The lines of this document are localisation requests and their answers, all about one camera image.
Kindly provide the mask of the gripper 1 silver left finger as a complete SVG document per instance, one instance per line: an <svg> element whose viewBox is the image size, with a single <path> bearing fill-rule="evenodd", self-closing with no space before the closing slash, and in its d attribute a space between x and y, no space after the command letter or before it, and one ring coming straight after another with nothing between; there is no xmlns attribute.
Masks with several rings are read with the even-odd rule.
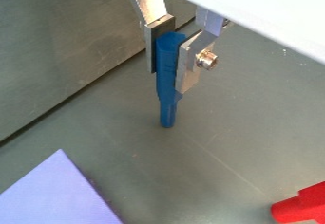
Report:
<svg viewBox="0 0 325 224"><path fill-rule="evenodd" d="M146 43L146 59L150 73L157 72L155 41L175 30L175 17L167 13L163 0L130 0L134 6Z"/></svg>

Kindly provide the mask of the gripper 1 silver right finger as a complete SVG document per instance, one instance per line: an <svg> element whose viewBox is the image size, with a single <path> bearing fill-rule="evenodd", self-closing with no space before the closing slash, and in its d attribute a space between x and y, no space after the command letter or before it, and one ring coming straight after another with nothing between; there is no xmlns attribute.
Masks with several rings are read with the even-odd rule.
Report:
<svg viewBox="0 0 325 224"><path fill-rule="evenodd" d="M213 11L198 7L195 24L201 30L179 45L175 89L186 93L199 81L201 70L217 65L213 46L224 28L225 18Z"/></svg>

